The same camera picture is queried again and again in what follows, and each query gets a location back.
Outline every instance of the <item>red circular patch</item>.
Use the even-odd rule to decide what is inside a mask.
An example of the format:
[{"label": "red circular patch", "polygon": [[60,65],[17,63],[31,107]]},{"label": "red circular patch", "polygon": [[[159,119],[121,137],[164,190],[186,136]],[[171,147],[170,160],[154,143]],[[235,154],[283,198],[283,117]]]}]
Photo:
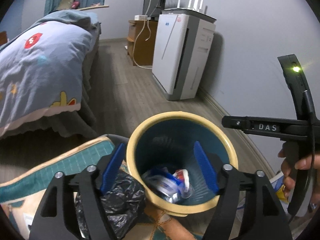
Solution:
[{"label": "red circular patch", "polygon": [[26,44],[24,45],[25,49],[30,49],[33,45],[35,45],[40,37],[42,36],[42,33],[36,33],[32,35],[29,39],[27,39]]}]

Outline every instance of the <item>green led light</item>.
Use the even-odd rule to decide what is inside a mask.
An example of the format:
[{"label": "green led light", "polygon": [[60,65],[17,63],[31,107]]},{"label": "green led light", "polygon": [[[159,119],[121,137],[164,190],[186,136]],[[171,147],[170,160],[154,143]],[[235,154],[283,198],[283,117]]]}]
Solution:
[{"label": "green led light", "polygon": [[299,68],[298,66],[295,66],[295,67],[293,67],[293,71],[299,72],[299,71],[300,71],[300,68]]}]

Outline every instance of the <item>human hand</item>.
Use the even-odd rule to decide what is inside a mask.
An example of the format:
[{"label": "human hand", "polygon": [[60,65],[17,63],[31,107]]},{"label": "human hand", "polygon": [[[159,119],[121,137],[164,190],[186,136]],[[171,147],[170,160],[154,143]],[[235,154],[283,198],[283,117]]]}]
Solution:
[{"label": "human hand", "polygon": [[[285,153],[283,149],[278,153],[278,157],[280,158],[285,157]],[[294,165],[294,168],[297,170],[308,170],[310,169],[310,166],[311,166],[311,155],[297,161],[296,164]],[[312,193],[311,203],[318,204],[320,202],[320,152],[316,152],[315,162],[313,167],[317,170],[317,179],[316,179],[315,189],[313,190],[313,193]],[[288,197],[290,190],[294,188],[294,185],[296,182],[294,179],[289,177],[289,174],[291,172],[291,167],[286,160],[284,160],[283,163],[281,164],[281,171],[284,175],[284,178],[283,178],[283,184],[285,186],[284,196]]]}]

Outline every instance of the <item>trash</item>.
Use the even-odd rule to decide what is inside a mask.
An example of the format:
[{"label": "trash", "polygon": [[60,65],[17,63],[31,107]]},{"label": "trash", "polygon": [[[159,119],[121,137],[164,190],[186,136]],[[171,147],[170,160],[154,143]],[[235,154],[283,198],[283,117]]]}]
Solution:
[{"label": "trash", "polygon": [[181,197],[182,198],[189,198],[193,193],[193,187],[190,185],[189,182],[189,173],[186,169],[177,170],[173,176],[180,181],[183,181],[183,187],[180,187]]},{"label": "trash", "polygon": [[185,169],[176,170],[172,175],[167,167],[156,166],[145,172],[142,179],[156,195],[170,203],[181,203],[193,193]]},{"label": "trash", "polygon": [[[136,224],[139,215],[143,213],[146,206],[143,186],[131,175],[121,170],[119,170],[112,191],[100,197],[100,200],[108,221],[119,240],[123,239]],[[84,237],[90,239],[79,193],[76,196],[75,204],[79,228]]]}]

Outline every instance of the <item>green cutting mat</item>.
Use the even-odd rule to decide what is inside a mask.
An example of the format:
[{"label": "green cutting mat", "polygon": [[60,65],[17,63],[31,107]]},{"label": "green cutting mat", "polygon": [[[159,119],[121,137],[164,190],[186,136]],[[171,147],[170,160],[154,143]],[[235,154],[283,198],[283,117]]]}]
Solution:
[{"label": "green cutting mat", "polygon": [[81,172],[89,165],[96,165],[102,156],[111,154],[113,148],[112,142],[101,141],[72,156],[35,171],[13,184],[0,187],[0,203],[29,196],[46,189],[58,171],[70,175]]}]

